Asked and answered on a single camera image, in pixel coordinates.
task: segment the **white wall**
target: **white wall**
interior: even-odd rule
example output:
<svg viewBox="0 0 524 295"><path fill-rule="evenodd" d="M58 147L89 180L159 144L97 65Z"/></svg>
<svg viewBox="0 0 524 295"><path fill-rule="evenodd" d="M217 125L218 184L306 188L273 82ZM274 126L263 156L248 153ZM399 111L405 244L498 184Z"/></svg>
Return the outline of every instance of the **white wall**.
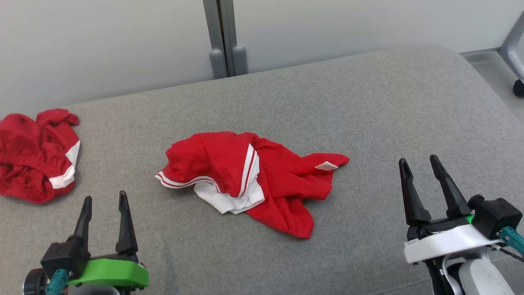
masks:
<svg viewBox="0 0 524 295"><path fill-rule="evenodd" d="M210 51L201 0L0 0L0 116L210 80Z"/></svg>
<svg viewBox="0 0 524 295"><path fill-rule="evenodd" d="M256 72L400 44L500 47L524 1L237 0L234 9L237 43Z"/></svg>

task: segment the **clothing tag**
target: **clothing tag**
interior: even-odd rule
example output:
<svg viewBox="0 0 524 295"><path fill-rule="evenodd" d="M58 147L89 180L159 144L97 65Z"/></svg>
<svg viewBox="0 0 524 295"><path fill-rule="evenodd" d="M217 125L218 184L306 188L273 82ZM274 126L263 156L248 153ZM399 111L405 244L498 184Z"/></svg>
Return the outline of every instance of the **clothing tag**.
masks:
<svg viewBox="0 0 524 295"><path fill-rule="evenodd" d="M320 169L320 170L326 170L326 171L329 171L329 170L337 169L338 166L333 165L333 164L331 164L331 163L328 162L328 161L325 161L324 163L322 163L322 164L316 166L315 168Z"/></svg>

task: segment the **green plastic part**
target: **green plastic part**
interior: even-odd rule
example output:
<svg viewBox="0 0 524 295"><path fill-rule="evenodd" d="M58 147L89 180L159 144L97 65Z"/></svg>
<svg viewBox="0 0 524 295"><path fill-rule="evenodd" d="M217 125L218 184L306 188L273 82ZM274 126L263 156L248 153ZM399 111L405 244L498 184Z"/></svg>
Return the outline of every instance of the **green plastic part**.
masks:
<svg viewBox="0 0 524 295"><path fill-rule="evenodd" d="M469 215L468 217L466 217L466 219L467 219L467 221L468 221L469 223L471 223L471 221L473 220L473 217L475 217L475 214L471 214L471 215Z"/></svg>
<svg viewBox="0 0 524 295"><path fill-rule="evenodd" d="M89 260L82 277L70 280L68 284L79 283L95 286L147 287L149 272L132 261L101 258Z"/></svg>

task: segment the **sofa cushion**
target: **sofa cushion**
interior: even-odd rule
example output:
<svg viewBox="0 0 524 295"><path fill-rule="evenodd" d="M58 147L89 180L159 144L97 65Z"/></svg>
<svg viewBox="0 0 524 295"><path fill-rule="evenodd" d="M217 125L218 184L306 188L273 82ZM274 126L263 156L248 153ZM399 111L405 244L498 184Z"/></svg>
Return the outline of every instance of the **sofa cushion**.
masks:
<svg viewBox="0 0 524 295"><path fill-rule="evenodd" d="M403 255L401 157L433 218L445 217L446 206L431 154L467 199L503 197L524 210L522 126L466 60L441 47L395 48L68 109L81 120L74 191L43 206L0 198L6 294L20 292L49 245L72 234L88 195L89 250L112 253L121 189L150 274L140 294L431 293L425 266ZM351 158L325 201L305 203L315 221L311 239L247 214L221 215L192 189L155 179L173 142L222 130L255 132L299 155ZM515 293L524 292L521 262L504 255L492 262Z"/></svg>

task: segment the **white stripe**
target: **white stripe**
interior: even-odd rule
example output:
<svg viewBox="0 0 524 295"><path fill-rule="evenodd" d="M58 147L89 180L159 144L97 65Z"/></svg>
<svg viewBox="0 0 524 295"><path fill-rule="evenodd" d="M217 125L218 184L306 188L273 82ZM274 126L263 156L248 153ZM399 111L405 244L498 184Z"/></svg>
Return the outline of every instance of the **white stripe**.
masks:
<svg viewBox="0 0 524 295"><path fill-rule="evenodd" d="M49 179L49 182L51 182L54 189L64 188L70 185L73 181L74 181L74 166L73 165L69 166L63 175L51 177Z"/></svg>
<svg viewBox="0 0 524 295"><path fill-rule="evenodd" d="M73 164L73 166L77 165L77 157L78 157L78 151L80 150L80 140L72 146L67 153L65 153L65 157Z"/></svg>
<svg viewBox="0 0 524 295"><path fill-rule="evenodd" d="M259 172L258 155L255 152L247 182L246 193L243 196L232 197L227 193L217 193L209 182L204 181L198 182L194 187L194 191L201 199L211 204L220 213L224 214L226 212L231 212L233 214L239 214L264 201L264 192L257 181Z"/></svg>
<svg viewBox="0 0 524 295"><path fill-rule="evenodd" d="M240 191L238 192L239 197L242 197L245 193L244 188L246 186L246 179L248 177L249 165L251 164L251 159L253 158L253 153L255 152L255 149L253 148L251 144L248 143L247 145L248 147L247 147L246 159L244 160L244 170L242 170L242 180L241 180L242 182L240 184Z"/></svg>
<svg viewBox="0 0 524 295"><path fill-rule="evenodd" d="M70 185L74 181L74 167L77 165L77 157L78 157L78 151L80 149L80 140L77 141L77 143L72 146L67 153L65 153L65 157L71 162L71 166L67 168L65 173L60 176L51 177L49 179L49 182L53 186L54 189L64 188Z"/></svg>
<svg viewBox="0 0 524 295"><path fill-rule="evenodd" d="M218 186L218 184L216 183L216 181L214 179L212 179L211 177L209 176L198 176L198 177L195 177L193 178L192 180L188 181L188 182L176 182L176 181L172 181L171 179L167 178L167 176L164 175L163 171L160 171L157 175L155 175L155 177L160 180L160 182L162 183L163 186L165 187L170 187L170 188L183 188L183 187L187 187L187 186L191 186L199 181L206 181L206 182L209 182L209 183L212 183L215 187L216 187L216 190L221 192L220 191L220 188Z"/></svg>

